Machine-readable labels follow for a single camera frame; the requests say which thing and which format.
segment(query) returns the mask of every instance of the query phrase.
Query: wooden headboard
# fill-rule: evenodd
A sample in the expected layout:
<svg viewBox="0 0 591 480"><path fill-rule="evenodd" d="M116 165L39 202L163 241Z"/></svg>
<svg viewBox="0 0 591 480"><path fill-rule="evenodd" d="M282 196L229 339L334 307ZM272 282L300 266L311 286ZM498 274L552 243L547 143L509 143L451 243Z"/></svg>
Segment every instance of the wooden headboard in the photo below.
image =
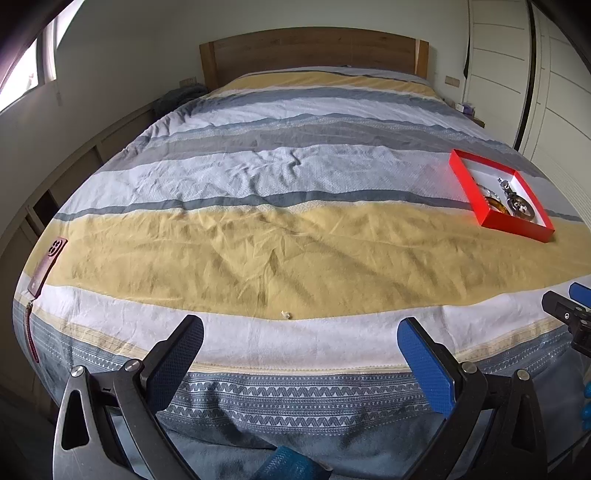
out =
<svg viewBox="0 0 591 480"><path fill-rule="evenodd" d="M215 90L240 75L295 67L348 65L427 77L429 43L359 28L278 28L199 45L205 84Z"/></svg>

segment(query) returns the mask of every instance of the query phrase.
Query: jewelry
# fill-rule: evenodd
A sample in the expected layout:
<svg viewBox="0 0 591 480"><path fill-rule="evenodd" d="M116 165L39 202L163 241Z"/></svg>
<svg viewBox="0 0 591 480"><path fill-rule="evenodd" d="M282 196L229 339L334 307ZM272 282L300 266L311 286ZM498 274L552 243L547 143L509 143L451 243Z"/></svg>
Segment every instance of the jewelry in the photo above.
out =
<svg viewBox="0 0 591 480"><path fill-rule="evenodd" d="M488 202L488 205L491 206L492 208L494 208L495 210L504 213L506 215L511 215L509 213L509 210L507 210L507 207L505 205L503 205L500 201L498 201L497 199L494 199L493 197L484 197L485 200Z"/></svg>
<svg viewBox="0 0 591 480"><path fill-rule="evenodd" d="M499 203L502 203L501 199L499 198L499 196L495 192L487 189L484 185L480 185L479 183L477 183L476 185L478 185L482 190L485 191L486 196L496 198L499 201Z"/></svg>
<svg viewBox="0 0 591 480"><path fill-rule="evenodd" d="M534 208L528 203L528 201L517 195L509 185L509 182L502 179L497 179L499 184L501 184L501 188L505 195L507 196L507 205L509 206L509 210L513 212L518 218L522 218L523 220L532 221L535 219L535 210Z"/></svg>

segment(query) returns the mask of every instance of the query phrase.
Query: bed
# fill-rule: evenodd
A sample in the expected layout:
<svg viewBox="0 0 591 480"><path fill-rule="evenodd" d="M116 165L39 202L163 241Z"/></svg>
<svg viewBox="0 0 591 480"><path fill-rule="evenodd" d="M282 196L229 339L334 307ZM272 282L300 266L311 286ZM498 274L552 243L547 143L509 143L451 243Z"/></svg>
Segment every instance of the bed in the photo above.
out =
<svg viewBox="0 0 591 480"><path fill-rule="evenodd" d="M428 44L310 27L200 52L211 93L90 177L24 267L14 330L53 398L73 365L118 369L196 313L203 347L158 418L201 478L247 478L278 445L333 478L399 478L441 422L397 348L414 316L459 361L530 372L549 456L577 439L589 365L540 299L591 285L591 234L538 168L437 96ZM481 228L452 148L519 170L553 240ZM56 237L30 314L37 363L27 285Z"/></svg>

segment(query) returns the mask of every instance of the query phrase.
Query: red tray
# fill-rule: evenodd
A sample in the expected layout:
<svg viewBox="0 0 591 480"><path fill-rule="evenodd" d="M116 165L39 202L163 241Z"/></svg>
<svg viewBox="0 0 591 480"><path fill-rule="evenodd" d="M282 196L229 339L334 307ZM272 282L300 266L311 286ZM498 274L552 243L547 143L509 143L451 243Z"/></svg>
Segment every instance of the red tray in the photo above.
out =
<svg viewBox="0 0 591 480"><path fill-rule="evenodd" d="M506 213L501 213L491 208L476 184L476 181L473 178L473 173L468 168L470 162L476 162L477 164L498 170L499 177L507 178L507 174L512 176L512 181L516 180L523 189L523 192L517 191L517 194L528 200L536 210L536 223L512 215L507 215ZM548 242L552 238L552 234L554 233L552 221L546 214L540 201L536 198L534 192L532 192L530 186L525 182L524 178L518 171L496 161L462 150L452 150L449 157L449 164L453 172L456 174L457 179L460 181L468 200L470 200L472 210L474 210L480 225L486 228L527 236L539 240L540 242ZM478 166L473 164L472 166L476 167L475 172L480 171ZM482 170L493 173L489 168L484 168Z"/></svg>

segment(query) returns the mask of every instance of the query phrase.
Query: electrical outlet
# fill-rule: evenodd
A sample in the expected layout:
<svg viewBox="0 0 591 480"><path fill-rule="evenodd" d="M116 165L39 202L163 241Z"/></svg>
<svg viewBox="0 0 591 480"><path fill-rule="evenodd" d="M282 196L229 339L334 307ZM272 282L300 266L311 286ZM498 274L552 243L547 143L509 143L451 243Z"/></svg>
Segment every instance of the electrical outlet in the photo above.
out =
<svg viewBox="0 0 591 480"><path fill-rule="evenodd" d="M194 87L195 85L197 85L197 77L190 77L178 83L179 87Z"/></svg>
<svg viewBox="0 0 591 480"><path fill-rule="evenodd" d="M455 79L454 77L450 77L447 75L445 77L445 83L447 83L448 85L451 85L452 87L459 87L460 86L459 79Z"/></svg>

